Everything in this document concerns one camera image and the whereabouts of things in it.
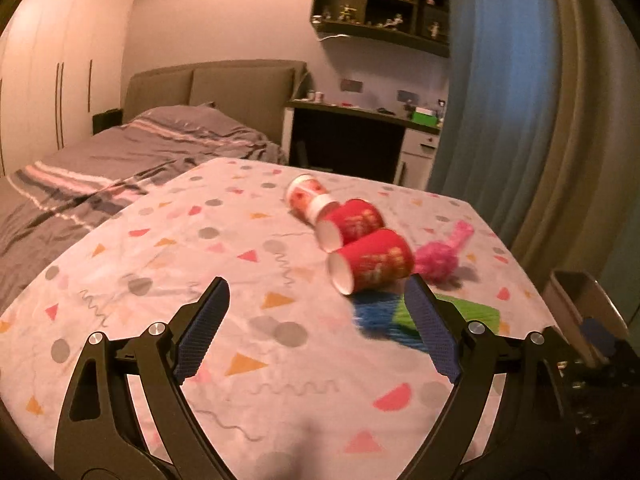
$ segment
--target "paper cup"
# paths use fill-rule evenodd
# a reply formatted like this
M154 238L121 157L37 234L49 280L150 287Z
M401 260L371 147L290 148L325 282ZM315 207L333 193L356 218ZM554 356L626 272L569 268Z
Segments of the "paper cup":
M344 295L406 278L414 268L409 244L391 229L370 235L329 254L329 277Z
M318 219L340 207L325 187L309 174L296 177L287 186L285 202L297 216L314 226Z
M316 224L316 239L328 253L383 228L385 221L376 207L353 198L328 213Z

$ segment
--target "screw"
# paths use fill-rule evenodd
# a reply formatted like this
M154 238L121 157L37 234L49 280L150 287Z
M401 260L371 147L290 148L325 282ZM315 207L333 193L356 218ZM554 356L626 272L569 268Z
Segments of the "screw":
M160 335L162 332L164 332L164 323L153 323L153 325L149 327L149 333L151 335Z
M468 328L472 334L480 335L484 333L484 325L478 321L469 323Z
M102 341L102 334L100 332L94 332L89 336L89 344L97 345Z
M542 345L545 342L544 336L540 332L532 332L529 335L531 342L535 345Z

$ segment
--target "curtain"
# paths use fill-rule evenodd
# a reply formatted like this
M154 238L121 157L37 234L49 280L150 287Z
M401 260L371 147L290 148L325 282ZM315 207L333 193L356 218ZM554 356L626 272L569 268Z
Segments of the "curtain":
M640 191L640 50L610 0L558 0L558 9L558 114L511 251L538 288L554 268L583 270L632 310L640 274L630 243L637 247L640 238L633 220Z
M502 241L540 180L559 94L556 0L450 0L449 107L428 190L469 202Z

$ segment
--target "upholstered headboard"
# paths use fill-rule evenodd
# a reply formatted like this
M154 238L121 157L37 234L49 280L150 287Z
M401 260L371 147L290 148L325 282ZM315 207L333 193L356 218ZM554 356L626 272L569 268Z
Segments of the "upholstered headboard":
M305 92L306 63L280 59L226 60L158 68L129 81L123 122L159 106L215 102L247 126L282 139L285 103Z

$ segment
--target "green sponge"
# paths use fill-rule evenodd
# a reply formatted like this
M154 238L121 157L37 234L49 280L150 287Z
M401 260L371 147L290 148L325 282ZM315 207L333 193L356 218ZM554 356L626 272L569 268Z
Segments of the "green sponge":
M444 296L443 294L436 294L436 297L439 300L453 303L466 321L482 321L494 334L497 334L500 330L500 311L496 308L479 303L473 303L472 301L460 300L459 298L452 298L451 296ZM414 320L409 316L409 311L406 309L406 305L404 304L404 296L400 298L400 303L396 308L392 322L402 328L403 331L415 333L415 335L418 334Z

